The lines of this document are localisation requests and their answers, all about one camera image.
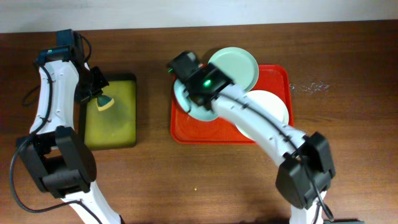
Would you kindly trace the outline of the black tray with yellow liquid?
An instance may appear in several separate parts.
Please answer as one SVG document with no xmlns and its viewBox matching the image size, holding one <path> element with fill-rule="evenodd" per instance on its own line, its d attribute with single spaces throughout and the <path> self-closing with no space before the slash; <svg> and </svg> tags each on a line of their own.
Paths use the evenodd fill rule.
<svg viewBox="0 0 398 224">
<path fill-rule="evenodd" d="M 110 108 L 99 111 L 96 100 L 79 109 L 79 135 L 92 151 L 134 147 L 137 143 L 137 80 L 130 72 L 106 75 L 109 86 L 103 93 L 114 100 Z"/>
</svg>

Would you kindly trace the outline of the white cream plate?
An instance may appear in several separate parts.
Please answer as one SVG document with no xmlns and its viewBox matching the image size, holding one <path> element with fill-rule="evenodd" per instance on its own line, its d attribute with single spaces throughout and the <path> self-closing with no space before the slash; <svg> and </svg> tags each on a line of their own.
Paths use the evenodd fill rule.
<svg viewBox="0 0 398 224">
<path fill-rule="evenodd" d="M 263 110 L 284 124 L 289 123 L 289 111 L 285 103 L 275 94 L 265 90 L 253 90 L 245 94 L 255 101 Z"/>
</svg>

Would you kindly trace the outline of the light blue plate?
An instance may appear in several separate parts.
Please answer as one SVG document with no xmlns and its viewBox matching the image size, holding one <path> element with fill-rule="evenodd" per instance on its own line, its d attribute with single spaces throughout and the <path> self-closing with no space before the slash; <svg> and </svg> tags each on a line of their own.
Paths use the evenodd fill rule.
<svg viewBox="0 0 398 224">
<path fill-rule="evenodd" d="M 204 106 L 195 104 L 189 98 L 188 91 L 180 80 L 175 80 L 174 82 L 174 95 L 181 109 L 190 117 L 205 122 L 218 118 L 218 115 L 212 112 L 212 110 L 207 110 Z"/>
</svg>

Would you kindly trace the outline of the red plastic tray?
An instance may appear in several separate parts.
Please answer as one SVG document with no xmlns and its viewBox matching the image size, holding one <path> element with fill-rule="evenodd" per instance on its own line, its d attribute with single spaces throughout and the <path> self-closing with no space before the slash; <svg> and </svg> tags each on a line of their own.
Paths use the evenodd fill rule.
<svg viewBox="0 0 398 224">
<path fill-rule="evenodd" d="M 259 79 L 255 90 L 269 91 L 278 96 L 286 105 L 289 125 L 294 125 L 289 75 L 280 65 L 260 65 Z M 175 97 L 171 101 L 171 136 L 181 144 L 254 144 L 242 135 L 237 127 L 224 119 L 199 121 L 186 114 Z"/>
</svg>

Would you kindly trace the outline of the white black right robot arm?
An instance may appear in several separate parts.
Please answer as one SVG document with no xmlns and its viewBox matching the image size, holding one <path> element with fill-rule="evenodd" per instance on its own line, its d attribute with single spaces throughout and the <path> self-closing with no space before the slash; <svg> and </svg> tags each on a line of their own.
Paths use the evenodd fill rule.
<svg viewBox="0 0 398 224">
<path fill-rule="evenodd" d="M 239 126 L 274 161 L 275 186 L 293 208 L 291 223 L 322 223 L 322 213 L 334 221 L 324 197 L 336 171 L 322 134 L 307 136 L 274 118 L 214 66 L 193 69 L 178 79 L 194 102 Z"/>
</svg>

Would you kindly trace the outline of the yellow green sponge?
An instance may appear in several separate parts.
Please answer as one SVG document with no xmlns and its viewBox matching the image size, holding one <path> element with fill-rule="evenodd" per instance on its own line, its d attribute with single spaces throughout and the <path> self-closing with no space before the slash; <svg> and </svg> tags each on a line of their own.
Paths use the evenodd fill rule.
<svg viewBox="0 0 398 224">
<path fill-rule="evenodd" d="M 114 99 L 107 95 L 100 95 L 96 98 L 96 107 L 98 111 L 104 111 L 114 105 Z"/>
</svg>

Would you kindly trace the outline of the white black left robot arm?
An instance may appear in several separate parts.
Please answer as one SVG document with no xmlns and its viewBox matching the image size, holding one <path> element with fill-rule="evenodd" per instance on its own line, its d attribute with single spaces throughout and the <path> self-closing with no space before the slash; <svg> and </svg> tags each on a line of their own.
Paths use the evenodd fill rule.
<svg viewBox="0 0 398 224">
<path fill-rule="evenodd" d="M 93 153 L 73 124 L 74 102 L 102 96 L 108 81 L 68 47 L 42 51 L 35 64 L 41 79 L 37 114 L 11 162 L 19 157 L 39 190 L 62 200 L 40 212 L 69 205 L 85 223 L 123 223 L 101 193 Z"/>
</svg>

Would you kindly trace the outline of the mint green plate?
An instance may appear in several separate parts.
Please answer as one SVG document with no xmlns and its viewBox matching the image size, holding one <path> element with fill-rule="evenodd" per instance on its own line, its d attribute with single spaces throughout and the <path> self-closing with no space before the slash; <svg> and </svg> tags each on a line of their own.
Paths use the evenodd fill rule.
<svg viewBox="0 0 398 224">
<path fill-rule="evenodd" d="M 215 52 L 209 63 L 216 65 L 245 92 L 251 91 L 259 78 L 259 65 L 256 59 L 246 50 L 238 47 L 227 47 Z"/>
</svg>

